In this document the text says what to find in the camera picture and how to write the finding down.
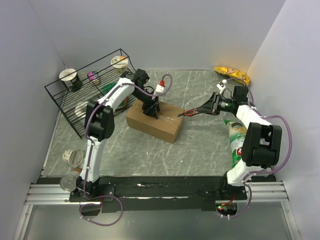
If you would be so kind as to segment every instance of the gray wall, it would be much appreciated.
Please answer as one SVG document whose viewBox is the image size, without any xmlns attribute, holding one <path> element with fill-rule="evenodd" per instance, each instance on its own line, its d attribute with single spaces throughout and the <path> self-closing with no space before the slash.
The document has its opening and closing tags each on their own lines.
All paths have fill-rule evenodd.
<svg viewBox="0 0 320 240">
<path fill-rule="evenodd" d="M 285 0 L 30 2 L 69 67 L 123 48 L 136 68 L 247 71 Z"/>
<path fill-rule="evenodd" d="M 44 85 L 64 65 L 26 0 L 1 2 L 0 31 L 0 239 L 9 240 L 58 113 Z"/>
<path fill-rule="evenodd" d="M 291 126 L 291 158 L 277 177 L 285 183 L 304 240 L 320 235 L 319 23 L 319 0 L 287 0 L 248 71 L 261 112 L 283 115 Z M 285 130 L 282 142 L 283 160 Z"/>
</svg>

